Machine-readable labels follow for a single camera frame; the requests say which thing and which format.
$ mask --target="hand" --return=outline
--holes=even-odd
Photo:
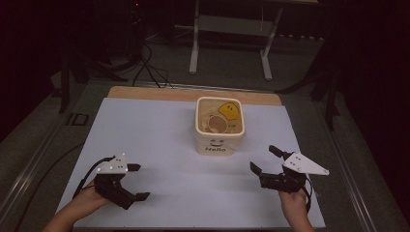
[[[314,231],[308,220],[307,196],[302,189],[291,193],[279,191],[279,197],[283,214],[293,231]]]
[[[43,232],[70,231],[76,221],[91,215],[108,203],[109,200],[103,198],[95,191],[94,181],[92,181],[54,216]]]

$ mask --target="white bucket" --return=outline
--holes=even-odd
[[[241,103],[235,99],[202,97],[196,102],[196,152],[200,155],[230,156],[245,134]]]

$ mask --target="white table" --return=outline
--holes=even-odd
[[[282,159],[268,151],[299,151],[286,109],[281,105],[244,104],[246,135],[230,157],[195,152],[194,101],[106,98],[73,170],[59,209],[72,198],[79,181],[98,160],[125,153],[141,164],[122,180],[131,193],[150,191],[146,201],[126,211],[102,207],[78,221],[78,228],[106,229],[271,229],[289,227],[278,193],[260,187],[249,169],[282,172]],[[315,195],[309,219],[324,227]]]

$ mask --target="dark floor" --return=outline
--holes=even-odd
[[[202,45],[198,72],[190,75],[191,48],[186,43],[147,44],[153,50],[150,64],[166,70],[167,80],[175,88],[273,93],[305,76],[321,42],[277,38],[269,55],[275,77],[271,82],[263,78],[258,51],[249,47],[222,49],[210,43]],[[125,83],[111,81],[95,72],[91,72],[87,85],[72,79],[71,103],[65,113],[58,113],[59,99],[48,97],[0,144],[0,161],[7,164],[0,169],[1,231],[14,231],[18,225],[18,231],[40,231],[44,227],[55,213],[81,151],[80,147],[68,153],[69,150],[87,138],[109,89],[115,85],[132,85],[138,69],[119,73],[129,80]],[[163,82],[157,73],[154,76]],[[58,73],[53,79],[58,80]],[[155,86],[146,71],[135,85]],[[334,118],[335,131],[330,131],[324,122],[326,102],[312,101],[311,89],[309,85],[280,98],[302,153],[320,160],[332,173],[325,178],[311,177],[327,225],[318,231],[410,231],[344,104],[343,95],[337,94],[339,116]],[[71,113],[89,115],[90,120],[85,126],[67,125]],[[68,155],[41,180],[52,163],[64,154]],[[20,222],[29,202],[30,207]]]

